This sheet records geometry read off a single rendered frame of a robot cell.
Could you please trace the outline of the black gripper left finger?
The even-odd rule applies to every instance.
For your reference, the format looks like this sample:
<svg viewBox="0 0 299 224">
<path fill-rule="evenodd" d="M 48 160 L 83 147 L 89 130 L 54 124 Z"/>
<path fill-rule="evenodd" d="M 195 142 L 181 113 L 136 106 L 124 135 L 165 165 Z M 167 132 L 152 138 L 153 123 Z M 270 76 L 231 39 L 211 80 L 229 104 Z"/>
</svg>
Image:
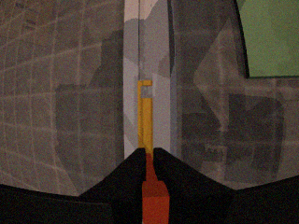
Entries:
<svg viewBox="0 0 299 224">
<path fill-rule="evenodd" d="M 0 224 L 142 224 L 145 148 L 78 197 L 0 184 Z"/>
</svg>

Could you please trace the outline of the green tray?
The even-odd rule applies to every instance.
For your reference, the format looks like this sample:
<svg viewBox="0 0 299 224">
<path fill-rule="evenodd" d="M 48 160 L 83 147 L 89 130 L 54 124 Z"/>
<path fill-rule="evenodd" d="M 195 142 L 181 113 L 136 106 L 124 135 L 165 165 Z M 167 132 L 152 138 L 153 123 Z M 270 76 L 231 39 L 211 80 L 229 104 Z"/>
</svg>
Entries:
<svg viewBox="0 0 299 224">
<path fill-rule="evenodd" d="M 299 78 L 299 0 L 233 0 L 247 79 Z"/>
</svg>

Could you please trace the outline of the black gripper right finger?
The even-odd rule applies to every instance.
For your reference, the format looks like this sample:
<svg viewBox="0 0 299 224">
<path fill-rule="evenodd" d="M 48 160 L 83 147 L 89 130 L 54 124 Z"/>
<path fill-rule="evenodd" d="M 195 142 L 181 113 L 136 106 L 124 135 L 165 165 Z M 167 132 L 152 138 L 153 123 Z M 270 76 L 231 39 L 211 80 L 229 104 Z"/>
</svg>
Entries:
<svg viewBox="0 0 299 224">
<path fill-rule="evenodd" d="M 169 194 L 168 224 L 250 224 L 299 206 L 299 175 L 234 190 L 153 149 L 153 171 Z"/>
</svg>

